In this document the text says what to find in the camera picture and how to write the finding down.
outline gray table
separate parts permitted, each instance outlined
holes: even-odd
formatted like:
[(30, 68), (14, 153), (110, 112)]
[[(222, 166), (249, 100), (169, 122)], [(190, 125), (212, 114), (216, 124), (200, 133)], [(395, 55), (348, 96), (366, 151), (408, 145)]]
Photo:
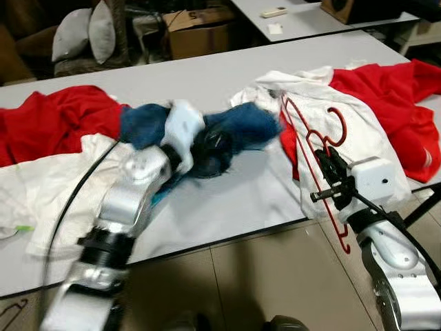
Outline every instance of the gray table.
[[(362, 31), (347, 32), (8, 86), (0, 88), (0, 103), (2, 107), (17, 107), (35, 90), (47, 94), (69, 86), (93, 84), (132, 106), (188, 99), (199, 110), (213, 112), (228, 108), (228, 99), (235, 92), (269, 70), (295, 72), (324, 65), (343, 68), (356, 59), (381, 65), (407, 61)], [(436, 109), (440, 100), (433, 97), (423, 104)], [(441, 128), (441, 112), (435, 112), (435, 121)], [(299, 194), (298, 189), (290, 179), (290, 163), (275, 141), (266, 152), (237, 156), (228, 174), (198, 183), (184, 182), (158, 206), (151, 226), (136, 242), (130, 261), (174, 254), (304, 219), (293, 199)], [(440, 181), (441, 172), (430, 183)], [(413, 189), (423, 187), (410, 182)], [(41, 261), (24, 253), (29, 238), (30, 233), (22, 233), (0, 241), (0, 297), (40, 286)], [(53, 263), (51, 283), (63, 280), (70, 262)]]
[[(272, 43), (316, 37), (322, 34), (359, 30), (362, 28), (391, 23), (417, 21), (419, 19), (404, 12), (399, 19), (345, 25), (322, 10), (320, 8), (320, 3), (306, 3), (303, 0), (231, 1)], [(288, 10), (288, 13), (286, 15), (269, 19), (260, 17), (262, 11), (275, 7), (285, 7)], [(283, 33), (270, 34), (268, 30), (269, 23), (280, 23), (283, 27)]]

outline chair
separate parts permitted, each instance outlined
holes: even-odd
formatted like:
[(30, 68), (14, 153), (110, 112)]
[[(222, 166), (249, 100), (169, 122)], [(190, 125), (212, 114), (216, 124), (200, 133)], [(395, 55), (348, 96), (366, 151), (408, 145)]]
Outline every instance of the chair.
[(105, 2), (112, 13), (115, 28), (116, 45), (113, 55), (103, 64), (98, 64), (92, 54), (83, 55), (76, 59), (60, 61), (55, 64), (55, 77), (130, 66), (127, 35), (125, 31), (125, 0), (105, 0)]

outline dark blue fabric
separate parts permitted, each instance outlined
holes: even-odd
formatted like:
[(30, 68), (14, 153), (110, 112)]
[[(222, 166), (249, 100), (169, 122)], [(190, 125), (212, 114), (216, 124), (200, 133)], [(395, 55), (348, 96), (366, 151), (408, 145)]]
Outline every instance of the dark blue fabric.
[[(169, 108), (149, 103), (138, 108), (126, 107), (121, 115), (121, 141), (137, 150), (159, 144), (164, 137), (164, 125)], [(254, 103), (244, 103), (226, 112), (204, 116), (206, 130), (213, 126), (229, 132), (234, 141), (234, 153), (255, 148), (277, 136), (278, 122), (271, 114)]]

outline pillow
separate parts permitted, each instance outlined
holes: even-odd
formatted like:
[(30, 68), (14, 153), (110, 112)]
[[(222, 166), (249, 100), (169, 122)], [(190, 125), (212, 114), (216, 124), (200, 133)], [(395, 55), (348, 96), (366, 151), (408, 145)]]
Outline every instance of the pillow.
[(96, 5), (90, 18), (89, 39), (96, 62), (103, 64), (112, 55), (116, 39), (112, 13), (104, 0)]
[(74, 58), (88, 45), (91, 8), (70, 12), (57, 28), (52, 44), (52, 62)]

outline tiled floor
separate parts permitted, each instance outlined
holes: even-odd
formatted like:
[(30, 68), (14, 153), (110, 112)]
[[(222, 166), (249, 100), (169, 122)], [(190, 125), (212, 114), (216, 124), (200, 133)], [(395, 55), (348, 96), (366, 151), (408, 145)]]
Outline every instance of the tiled floor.
[[(407, 216), (429, 195), (418, 192), (400, 214)], [(441, 204), (410, 231), (441, 265)], [(160, 330), (186, 310), (206, 314), (213, 330), (260, 330), (276, 314), (296, 317), (311, 331), (383, 330), (355, 236), (347, 242), (350, 255), (329, 221), (308, 221), (138, 265), (125, 291), (123, 330)], [(26, 299), (35, 306), (34, 294)], [(6, 304), (0, 301), (0, 311)], [(33, 330), (33, 321), (28, 309), (8, 331)]]

